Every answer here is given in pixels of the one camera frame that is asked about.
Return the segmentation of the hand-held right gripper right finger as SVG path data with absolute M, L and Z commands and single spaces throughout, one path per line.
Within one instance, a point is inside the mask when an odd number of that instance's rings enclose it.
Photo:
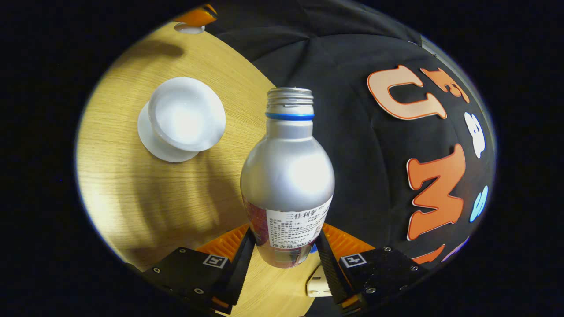
M 393 247 L 373 247 L 323 224 L 315 241 L 333 301 L 342 314 L 367 314 L 417 285 L 421 265 Z

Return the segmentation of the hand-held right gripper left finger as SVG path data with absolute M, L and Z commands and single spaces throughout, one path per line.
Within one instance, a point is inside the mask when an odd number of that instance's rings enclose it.
M 254 245 L 250 227 L 241 225 L 197 249 L 178 247 L 142 276 L 198 315 L 229 315 L 241 295 Z

